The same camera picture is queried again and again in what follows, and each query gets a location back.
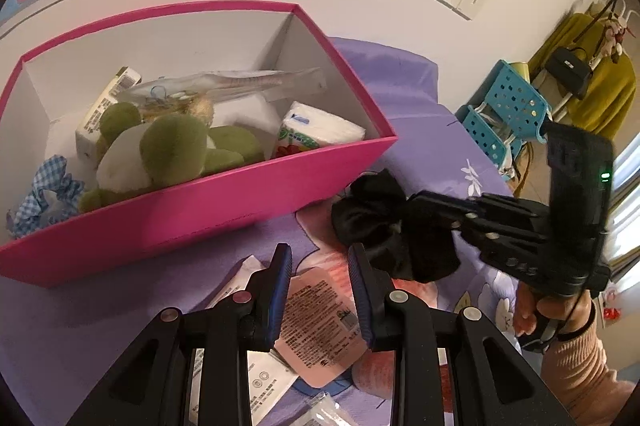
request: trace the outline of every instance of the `human hand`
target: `human hand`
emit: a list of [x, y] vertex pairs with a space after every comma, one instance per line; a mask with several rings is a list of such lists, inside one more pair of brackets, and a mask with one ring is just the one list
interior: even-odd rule
[[531, 288], [526, 283], [519, 282], [518, 291], [516, 292], [516, 308], [513, 315], [513, 328], [516, 336], [532, 334], [536, 330], [536, 310], [549, 319], [563, 321], [567, 319], [572, 309], [574, 309], [574, 305], [574, 313], [571, 314], [564, 327], [559, 330], [560, 334], [575, 332], [587, 324], [591, 314], [591, 295], [589, 291], [584, 291], [579, 295], [579, 298], [578, 295], [571, 298], [545, 296], [536, 303], [536, 297]]

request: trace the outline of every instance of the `black scrunchie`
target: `black scrunchie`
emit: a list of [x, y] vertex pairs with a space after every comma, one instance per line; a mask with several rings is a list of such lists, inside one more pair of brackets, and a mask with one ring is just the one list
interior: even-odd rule
[[439, 220], [419, 198], [407, 200], [386, 169], [357, 178], [350, 196], [331, 210], [342, 244], [362, 243], [373, 267], [421, 283], [449, 276], [460, 266], [452, 234]]

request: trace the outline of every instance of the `yellow coat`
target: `yellow coat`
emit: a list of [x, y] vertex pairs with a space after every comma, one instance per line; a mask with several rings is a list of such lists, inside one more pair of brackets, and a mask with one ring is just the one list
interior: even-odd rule
[[[583, 47], [590, 58], [602, 34], [602, 22], [597, 22], [580, 42], [572, 44], [572, 41], [592, 20], [591, 16], [584, 13], [567, 17], [529, 61], [531, 77], [537, 76], [553, 51], [561, 46], [569, 49]], [[584, 58], [581, 51], [575, 53]], [[564, 95], [564, 89], [558, 86]], [[635, 94], [636, 73], [629, 57], [623, 54], [617, 64], [611, 58], [604, 58], [593, 72], [584, 99], [572, 98], [566, 108], [576, 127], [613, 139], [622, 126]]]

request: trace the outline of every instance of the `blue gripper pad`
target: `blue gripper pad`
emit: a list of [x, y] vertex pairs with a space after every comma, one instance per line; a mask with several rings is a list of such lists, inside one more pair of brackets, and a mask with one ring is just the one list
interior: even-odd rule
[[269, 305], [269, 318], [266, 325], [266, 339], [268, 343], [275, 343], [280, 336], [280, 326], [284, 316], [284, 308], [289, 293], [289, 282], [293, 268], [291, 248], [287, 244], [278, 244], [269, 269], [276, 267], [274, 275], [273, 295]]
[[362, 339], [367, 343], [367, 346], [371, 348], [373, 346], [373, 312], [362, 270], [358, 265], [356, 256], [351, 251], [348, 255], [348, 264], [349, 280], [351, 281], [353, 299], [356, 302], [356, 313], [358, 314], [358, 321], [360, 323], [360, 333]]

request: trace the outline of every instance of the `blue checkered scrunchie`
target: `blue checkered scrunchie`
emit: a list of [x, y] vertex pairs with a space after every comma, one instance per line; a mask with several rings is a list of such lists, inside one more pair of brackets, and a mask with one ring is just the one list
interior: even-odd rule
[[[16, 239], [78, 215], [78, 201], [84, 191], [84, 182], [74, 180], [71, 174], [65, 175], [65, 172], [66, 159], [61, 155], [50, 157], [38, 168], [31, 184], [31, 193], [15, 213], [7, 213], [7, 228]], [[62, 203], [48, 213], [45, 191], [54, 192]]]

